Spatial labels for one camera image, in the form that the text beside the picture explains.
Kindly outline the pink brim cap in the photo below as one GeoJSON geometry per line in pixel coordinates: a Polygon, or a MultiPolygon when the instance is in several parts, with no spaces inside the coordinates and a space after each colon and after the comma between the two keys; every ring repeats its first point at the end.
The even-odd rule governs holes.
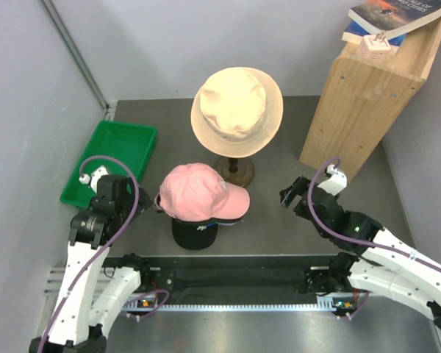
{"type": "Polygon", "coordinates": [[[207,164],[178,165],[162,181],[157,206],[172,218],[187,222],[233,221],[250,207],[245,188],[226,182],[207,164]]]}

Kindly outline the black baseball cap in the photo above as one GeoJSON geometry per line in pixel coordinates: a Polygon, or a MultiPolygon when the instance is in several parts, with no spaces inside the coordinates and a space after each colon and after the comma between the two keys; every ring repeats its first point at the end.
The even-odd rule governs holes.
{"type": "Polygon", "coordinates": [[[198,251],[209,248],[217,237],[218,224],[193,224],[171,219],[171,234],[183,249],[198,251]]]}

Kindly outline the blue baseball cap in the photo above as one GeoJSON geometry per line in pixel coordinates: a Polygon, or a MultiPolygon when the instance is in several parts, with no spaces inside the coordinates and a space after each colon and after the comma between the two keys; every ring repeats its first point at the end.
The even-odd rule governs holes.
{"type": "Polygon", "coordinates": [[[227,220],[222,220],[222,221],[217,221],[217,222],[213,222],[213,223],[209,223],[207,224],[207,227],[213,227],[213,226],[225,226],[225,227],[230,227],[230,226],[234,226],[235,224],[237,224],[238,221],[227,221],[227,220]]]}

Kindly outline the dark green baseball cap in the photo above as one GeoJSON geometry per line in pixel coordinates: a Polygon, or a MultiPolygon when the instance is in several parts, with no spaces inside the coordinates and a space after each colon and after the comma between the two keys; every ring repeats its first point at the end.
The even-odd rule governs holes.
{"type": "Polygon", "coordinates": [[[175,221],[181,223],[181,224],[187,224],[190,226],[203,226],[206,227],[207,224],[209,223],[213,223],[213,222],[217,222],[217,221],[222,221],[222,220],[227,220],[227,221],[242,221],[242,218],[236,218],[236,219],[220,219],[220,218],[209,218],[207,220],[204,221],[183,221],[181,219],[175,218],[175,221]]]}

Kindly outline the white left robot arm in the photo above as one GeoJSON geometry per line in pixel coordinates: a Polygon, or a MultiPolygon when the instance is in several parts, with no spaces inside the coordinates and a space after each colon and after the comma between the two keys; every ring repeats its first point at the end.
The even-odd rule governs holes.
{"type": "Polygon", "coordinates": [[[88,208],[71,220],[58,300],[30,352],[105,352],[115,319],[135,291],[150,287],[152,275],[147,260],[128,254],[115,260],[110,282],[96,295],[98,278],[116,237],[150,206],[150,197],[133,178],[99,177],[88,208]]]}

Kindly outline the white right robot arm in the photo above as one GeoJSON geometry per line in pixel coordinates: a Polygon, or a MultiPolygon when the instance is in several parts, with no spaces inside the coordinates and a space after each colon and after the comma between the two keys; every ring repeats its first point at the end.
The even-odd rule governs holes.
{"type": "Polygon", "coordinates": [[[320,184],[300,176],[279,193],[283,207],[299,198],[295,214],[311,221],[322,238],[342,249],[330,265],[330,286],[385,296],[418,311],[441,330],[441,264],[397,239],[373,218],[344,210],[338,197],[347,185],[346,175],[337,171],[329,172],[320,184]]]}

